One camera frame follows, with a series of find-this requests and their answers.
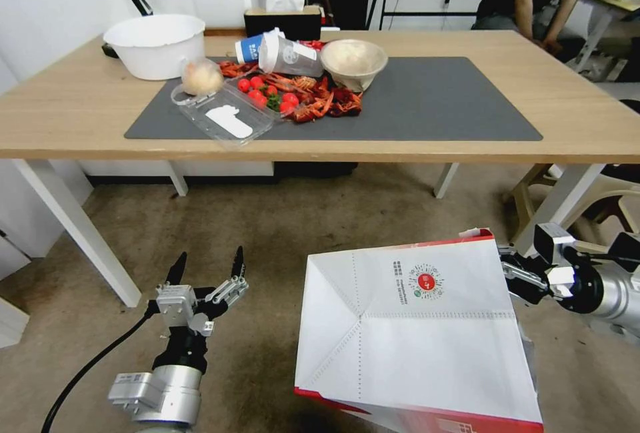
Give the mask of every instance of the red trim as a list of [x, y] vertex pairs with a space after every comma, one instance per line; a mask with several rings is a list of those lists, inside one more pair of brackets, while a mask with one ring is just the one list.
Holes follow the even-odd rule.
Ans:
[[438, 246], [445, 244], [456, 244], [456, 243], [470, 243], [474, 241], [481, 240], [494, 240], [493, 233], [487, 228], [480, 228], [480, 234], [478, 236], [470, 236], [468, 238], [453, 238], [452, 240], [441, 240], [434, 242], [424, 242], [424, 243], [411, 243], [406, 245], [398, 245], [398, 246], [390, 246], [391, 249], [401, 249], [401, 248], [421, 248], [423, 246]]
[[[403, 422], [406, 423], [406, 430], [410, 432], [421, 431], [424, 425], [429, 425], [429, 431], [450, 432], [453, 429], [455, 433], [458, 431], [465, 433], [542, 433], [544, 431], [542, 423], [513, 418], [412, 405], [402, 405], [400, 408], [397, 411], [405, 412], [401, 416]], [[446, 425], [446, 422], [453, 422], [457, 425]]]
[[300, 396], [308, 396], [309, 398], [313, 398], [315, 400], [318, 400], [328, 406], [332, 406], [334, 408], [337, 408], [338, 410], [344, 410], [344, 411], [351, 411], [354, 413], [364, 413], [364, 414], [371, 414], [368, 411], [364, 411], [360, 408], [357, 408], [355, 406], [351, 406], [348, 404], [344, 404], [344, 403], [340, 403], [340, 402], [335, 402], [333, 400], [328, 400], [326, 398], [323, 398], [322, 395], [320, 395], [320, 393], [315, 392], [315, 391], [311, 391], [311, 390], [302, 390], [300, 388], [298, 388], [297, 386], [294, 387], [293, 392], [296, 393], [296, 395], [300, 395]]

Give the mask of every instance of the beige bowl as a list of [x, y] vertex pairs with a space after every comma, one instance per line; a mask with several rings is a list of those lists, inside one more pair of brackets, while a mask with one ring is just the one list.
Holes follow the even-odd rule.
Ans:
[[388, 60], [384, 49], [360, 39], [331, 41], [320, 51], [322, 66], [333, 80], [356, 92], [365, 91]]

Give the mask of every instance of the table leg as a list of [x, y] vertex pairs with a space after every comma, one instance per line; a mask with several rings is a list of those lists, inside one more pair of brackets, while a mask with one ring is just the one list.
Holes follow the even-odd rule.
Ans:
[[44, 159], [13, 161], [123, 303], [131, 308], [136, 306], [140, 300], [140, 290], [51, 164]]
[[598, 20], [594, 30], [589, 34], [587, 42], [582, 46], [582, 50], [580, 50], [578, 56], [575, 58], [575, 65], [573, 66], [574, 71], [577, 73], [582, 71], [582, 68], [587, 64], [593, 50], [598, 46], [602, 35], [609, 27], [609, 24], [611, 24], [612, 19], [613, 14], [610, 11], [605, 11], [602, 17]]
[[535, 224], [549, 222], [560, 224], [604, 167], [603, 164], [568, 165], [545, 201], [531, 217], [531, 221], [515, 239], [516, 250], [524, 256], [532, 255], [535, 252], [533, 249], [533, 227]]
[[440, 173], [440, 178], [438, 179], [435, 188], [433, 188], [433, 195], [437, 199], [445, 197], [445, 193], [449, 189], [449, 184], [451, 184], [451, 180], [453, 179], [455, 172], [458, 170], [458, 166], [460, 166], [460, 163], [447, 163], [445, 165], [442, 173]]
[[178, 192], [178, 195], [186, 196], [189, 188], [187, 187], [185, 178], [180, 173], [178, 173], [178, 170], [176, 169], [173, 161], [165, 161], [165, 164], [167, 166], [167, 171], [169, 172], [171, 182], [175, 186], [175, 190]]

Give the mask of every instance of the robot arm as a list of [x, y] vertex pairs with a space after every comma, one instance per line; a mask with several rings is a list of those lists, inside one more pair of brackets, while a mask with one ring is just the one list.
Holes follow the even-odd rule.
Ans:
[[187, 254], [182, 253], [165, 283], [157, 287], [155, 302], [170, 331], [165, 351], [154, 360], [151, 373], [120, 373], [109, 391], [109, 401], [128, 411], [133, 421], [160, 425], [166, 431], [186, 430], [196, 423], [213, 320], [249, 288], [242, 247], [237, 250], [231, 277], [217, 288], [179, 284], [186, 261]]
[[538, 304], [551, 296], [566, 310], [588, 314], [640, 342], [640, 236], [620, 233], [606, 254], [581, 253], [557, 224], [535, 226], [537, 256], [499, 248], [509, 291]]

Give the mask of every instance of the paper bag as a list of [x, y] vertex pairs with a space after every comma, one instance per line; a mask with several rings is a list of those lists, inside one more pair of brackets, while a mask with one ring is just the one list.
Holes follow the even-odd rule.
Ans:
[[541, 432], [493, 236], [309, 256], [295, 391], [398, 432]]

